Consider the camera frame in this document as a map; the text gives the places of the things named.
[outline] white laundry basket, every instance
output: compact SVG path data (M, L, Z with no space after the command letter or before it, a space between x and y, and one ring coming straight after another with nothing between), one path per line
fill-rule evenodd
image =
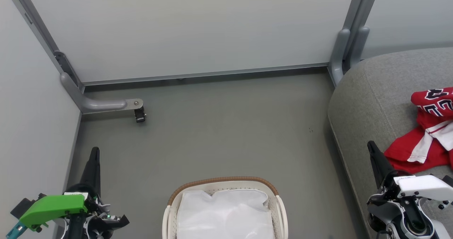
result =
M162 222L162 239L176 239L176 217L179 204L186 191L205 191L214 194L227 189L257 189L269 196L269 210L272 216L275 239L288 239L288 218L279 193L268 181L259 177L235 176L220 177L186 183L179 187L170 197Z

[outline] white robot part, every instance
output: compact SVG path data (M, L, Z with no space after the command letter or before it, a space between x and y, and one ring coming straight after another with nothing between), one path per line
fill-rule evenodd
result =
M453 200L453 188L435 176L401 176L394 180L401 189L398 198L417 196L450 203Z

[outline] metal bracket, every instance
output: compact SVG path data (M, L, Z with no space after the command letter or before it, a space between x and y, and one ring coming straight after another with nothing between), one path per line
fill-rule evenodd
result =
M66 57L66 55L60 51L53 52L53 55L55 56L55 59L57 60L57 62L60 64L60 67L63 70L63 72L65 72L69 75L69 77L73 80L74 84L77 87L80 87L81 86L79 84L80 81L79 81L73 67L71 66L71 63L69 63L69 60Z
M83 95L78 89L70 76L63 72L60 75L60 81L66 91L69 93L74 103L76 103L82 114L102 113L112 111L134 110L136 121L145 121L142 99L118 99L118 100L95 100Z
M343 78L343 54L348 43L349 35L351 32L349 29L342 29L338 32L337 40L333 46L332 55L330 56L329 71L330 77L332 78L333 85L337 87L337 84Z
M360 62L365 43L367 42L368 34L368 26L363 26L357 30L356 40L352 43L350 52L345 59L346 68L349 69Z

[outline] gray floor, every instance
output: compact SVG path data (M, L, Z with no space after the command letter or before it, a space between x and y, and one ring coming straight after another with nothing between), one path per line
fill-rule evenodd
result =
M327 72L219 79L87 94L141 98L148 114L145 123L131 114L81 123L69 184L98 146L102 199L131 221L113 238L160 238L175 189L241 175L265 178L278 189L290 238L365 238L327 121L333 91Z

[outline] gray metal frame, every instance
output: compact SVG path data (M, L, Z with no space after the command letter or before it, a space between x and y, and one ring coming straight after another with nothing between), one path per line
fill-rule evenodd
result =
M343 54L350 34L348 29L342 29L338 33L337 40L333 46L332 55L330 56L330 63L327 70L329 71L335 87L337 87L337 84L340 82L341 78L343 78Z
M363 48L370 32L369 27L366 27L365 23L367 22L374 1L375 0L361 0L356 16L354 17L351 26L351 37L346 45L346 52L343 57L345 59L345 65L348 67L347 69L360 61Z
M58 56L61 56L62 52L60 52L60 50L58 49L57 44L53 40L52 35L50 35L49 30L42 21L42 18L39 15L36 8L34 7L32 1L31 0L18 0L18 1L25 10L24 17L27 19L29 26L34 26L36 28L37 32L42 37L45 45L49 47L49 49L53 53L53 56L57 58L58 64L61 67L61 71L68 73L73 79L74 83L79 87L79 89L81 89L82 84L79 78L77 77L77 74L74 72L72 66L69 64L69 61L66 58L61 61L58 59Z
M82 114L101 113L121 110L137 110L143 107L142 99L94 100L82 94L70 76L63 72L60 76L61 83L71 98L76 103Z
M58 49L57 44L50 35L49 30L42 21L42 18L34 7L32 1L12 1L24 17L24 20L28 23L44 50L49 55L51 61L54 63L60 73L60 81L63 87L69 93L82 114L120 110L135 110L142 113L144 112L142 99L94 100L84 96L84 85L77 77L66 55Z
M343 30L337 35L328 66L328 71L335 87L343 77L343 67L348 70L360 62L369 34L369 27L365 26L365 23L374 1L351 0Z

